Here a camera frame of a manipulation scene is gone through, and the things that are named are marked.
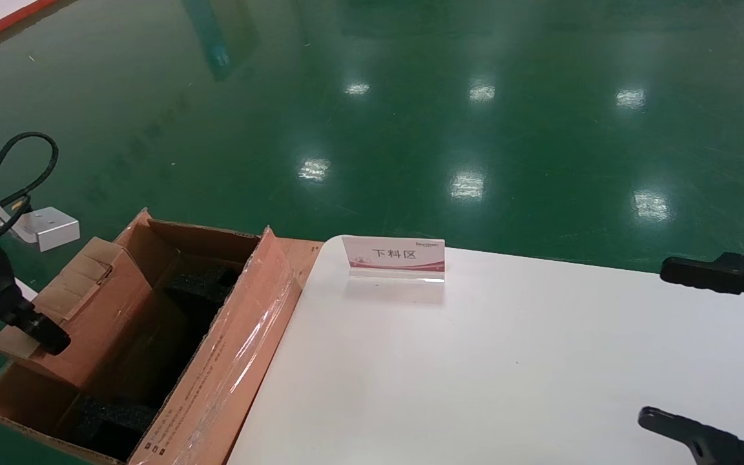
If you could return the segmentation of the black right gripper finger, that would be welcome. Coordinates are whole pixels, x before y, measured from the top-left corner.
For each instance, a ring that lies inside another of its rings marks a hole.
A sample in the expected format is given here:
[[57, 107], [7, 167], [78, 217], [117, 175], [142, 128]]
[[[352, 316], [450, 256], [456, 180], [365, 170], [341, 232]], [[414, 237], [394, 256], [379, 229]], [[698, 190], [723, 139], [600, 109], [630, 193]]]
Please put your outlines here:
[[712, 262], [667, 257], [659, 277], [664, 282], [716, 293], [744, 294], [744, 255], [723, 253]]
[[727, 431], [650, 406], [640, 410], [637, 423], [684, 444], [697, 464], [744, 464], [744, 440]]

